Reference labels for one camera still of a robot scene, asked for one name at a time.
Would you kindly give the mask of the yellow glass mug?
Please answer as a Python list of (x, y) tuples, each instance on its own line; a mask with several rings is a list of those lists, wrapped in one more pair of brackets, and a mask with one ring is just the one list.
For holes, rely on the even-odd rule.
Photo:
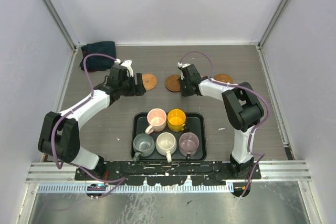
[(186, 114), (181, 109), (172, 109), (167, 114), (167, 125), (173, 132), (188, 132), (189, 128), (186, 125)]

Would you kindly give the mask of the brown wooden coaster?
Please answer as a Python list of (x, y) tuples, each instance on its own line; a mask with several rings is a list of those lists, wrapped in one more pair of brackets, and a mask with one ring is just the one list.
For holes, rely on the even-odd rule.
[(232, 77), (224, 73), (216, 74), (214, 76), (214, 79), (220, 82), (225, 82), (225, 83), (230, 83), (230, 84), (234, 83)]
[(171, 92), (180, 92), (179, 78), (180, 76), (178, 74), (168, 76), (165, 81), (165, 87)]

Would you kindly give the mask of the woven cork coaster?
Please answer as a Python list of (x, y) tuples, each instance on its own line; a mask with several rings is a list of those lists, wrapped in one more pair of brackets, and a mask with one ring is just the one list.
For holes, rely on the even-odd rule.
[(157, 78), (153, 74), (150, 74), (150, 73), (143, 74), (142, 81), (143, 81), (144, 88), (146, 90), (152, 90), (157, 85)]

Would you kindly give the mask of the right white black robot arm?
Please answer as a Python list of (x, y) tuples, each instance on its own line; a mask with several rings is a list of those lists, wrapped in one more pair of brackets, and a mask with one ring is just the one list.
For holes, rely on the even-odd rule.
[(241, 179), (254, 163), (252, 154), (255, 127), (264, 116), (264, 110), (256, 93), (248, 82), (225, 84), (213, 78), (202, 77), (193, 64), (178, 63), (181, 95), (210, 97), (224, 103), (227, 118), (235, 129), (234, 148), (230, 155), (230, 172)]

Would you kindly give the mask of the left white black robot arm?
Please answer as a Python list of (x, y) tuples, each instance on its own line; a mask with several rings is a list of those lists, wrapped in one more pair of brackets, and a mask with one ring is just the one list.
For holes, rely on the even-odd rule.
[(60, 113), (48, 112), (43, 121), (38, 150), (57, 162), (82, 167), (93, 180), (105, 174), (103, 157), (80, 144), (80, 129), (100, 111), (118, 101), (121, 96), (142, 96), (146, 93), (142, 74), (133, 74), (128, 67), (113, 66), (105, 81), (93, 88), (77, 104)]

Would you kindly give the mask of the purple ceramic mug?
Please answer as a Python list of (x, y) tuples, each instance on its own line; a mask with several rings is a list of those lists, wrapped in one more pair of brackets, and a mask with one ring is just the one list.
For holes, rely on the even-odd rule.
[(197, 152), (198, 147), (199, 139), (197, 135), (192, 132), (183, 133), (179, 138), (179, 151), (187, 160), (190, 160)]

